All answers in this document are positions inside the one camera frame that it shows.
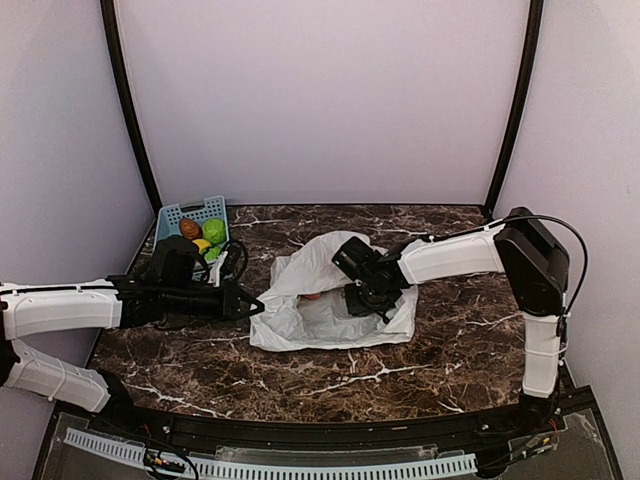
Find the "white plastic bag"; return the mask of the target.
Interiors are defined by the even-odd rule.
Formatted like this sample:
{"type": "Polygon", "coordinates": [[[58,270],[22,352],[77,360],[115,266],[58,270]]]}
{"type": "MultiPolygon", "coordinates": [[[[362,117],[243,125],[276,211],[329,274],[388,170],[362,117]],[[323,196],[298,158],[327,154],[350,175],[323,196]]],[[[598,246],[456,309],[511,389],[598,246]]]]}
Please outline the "white plastic bag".
{"type": "Polygon", "coordinates": [[[250,318],[250,344],[271,352],[302,349],[352,349],[399,344],[412,339],[418,288],[402,293],[390,311],[390,322],[372,314],[354,317],[347,312],[344,287],[351,280],[331,261],[347,240],[366,245],[368,236],[350,231],[318,235],[290,256],[277,257],[271,266],[270,287],[258,300],[264,312],[250,318]],[[301,295],[322,293],[310,301],[301,295]]]}

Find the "brown potato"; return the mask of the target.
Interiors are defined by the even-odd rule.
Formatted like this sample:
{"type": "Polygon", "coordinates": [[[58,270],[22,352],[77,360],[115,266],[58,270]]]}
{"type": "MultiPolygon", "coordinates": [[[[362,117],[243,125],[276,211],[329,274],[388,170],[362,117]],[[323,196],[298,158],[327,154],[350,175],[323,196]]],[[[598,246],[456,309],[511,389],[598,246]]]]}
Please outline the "brown potato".
{"type": "Polygon", "coordinates": [[[200,239],[203,235],[201,226],[194,220],[183,217],[179,222],[181,235],[190,240],[200,239]]]}

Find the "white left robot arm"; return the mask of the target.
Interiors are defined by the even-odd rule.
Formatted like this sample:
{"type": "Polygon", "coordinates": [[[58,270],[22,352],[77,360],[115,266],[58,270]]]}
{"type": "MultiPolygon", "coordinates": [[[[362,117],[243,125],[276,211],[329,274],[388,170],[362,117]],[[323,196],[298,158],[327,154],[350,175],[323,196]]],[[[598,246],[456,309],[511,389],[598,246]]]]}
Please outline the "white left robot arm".
{"type": "Polygon", "coordinates": [[[159,241],[145,269],[91,282],[1,287],[1,384],[65,402],[103,421],[120,436],[141,427],[140,412],[116,375],[71,365],[31,348],[27,336],[84,328],[133,329],[178,313],[207,321],[241,320],[264,305],[239,284],[248,251],[229,241],[208,263],[192,241],[159,241]]]}

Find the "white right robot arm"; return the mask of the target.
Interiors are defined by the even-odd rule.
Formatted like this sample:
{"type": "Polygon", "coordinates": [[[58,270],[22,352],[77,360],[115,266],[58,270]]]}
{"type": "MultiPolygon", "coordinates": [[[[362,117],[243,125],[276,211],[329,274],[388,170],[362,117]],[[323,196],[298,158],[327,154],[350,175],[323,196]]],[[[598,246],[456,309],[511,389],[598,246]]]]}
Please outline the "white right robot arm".
{"type": "Polygon", "coordinates": [[[466,232],[423,236],[380,253],[357,237],[332,257],[349,279],[345,300],[350,315],[370,313],[383,322],[400,296],[414,285],[472,274],[506,276],[525,321],[525,371],[528,397],[510,413],[521,434],[534,432],[549,416],[544,398],[555,389],[562,350],[570,258],[547,228],[550,217],[524,207],[509,216],[466,232]]]}

